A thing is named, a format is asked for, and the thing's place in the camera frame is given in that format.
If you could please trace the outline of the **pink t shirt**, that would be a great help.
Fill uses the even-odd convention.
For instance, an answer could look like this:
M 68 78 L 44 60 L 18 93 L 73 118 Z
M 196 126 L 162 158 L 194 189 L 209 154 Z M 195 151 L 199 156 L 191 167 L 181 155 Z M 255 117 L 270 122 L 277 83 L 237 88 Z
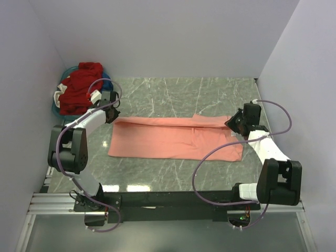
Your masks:
M 243 145 L 225 125 L 228 116 L 191 118 L 120 117 L 115 120 L 108 155 L 122 158 L 201 160 L 213 149 L 209 161 L 242 160 Z

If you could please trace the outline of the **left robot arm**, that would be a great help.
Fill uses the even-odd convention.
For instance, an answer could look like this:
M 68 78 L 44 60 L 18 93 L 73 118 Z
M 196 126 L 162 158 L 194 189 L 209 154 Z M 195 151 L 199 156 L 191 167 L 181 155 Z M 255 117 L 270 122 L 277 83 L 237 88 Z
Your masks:
M 62 173 L 78 188 L 78 193 L 94 203 L 104 200 L 102 185 L 87 169 L 87 137 L 103 124 L 111 124 L 120 114 L 120 95 L 103 91 L 85 114 L 66 125 L 53 127 L 48 150 L 48 165 Z

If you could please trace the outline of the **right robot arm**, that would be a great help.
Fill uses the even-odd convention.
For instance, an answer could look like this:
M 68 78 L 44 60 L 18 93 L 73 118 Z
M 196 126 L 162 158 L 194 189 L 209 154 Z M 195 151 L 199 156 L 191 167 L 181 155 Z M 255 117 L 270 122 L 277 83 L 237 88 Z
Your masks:
M 260 116 L 261 106 L 251 101 L 225 122 L 229 129 L 244 138 L 262 163 L 258 182 L 236 185 L 239 198 L 262 204 L 295 206 L 300 201 L 302 165 L 282 153 L 267 127 L 259 124 Z

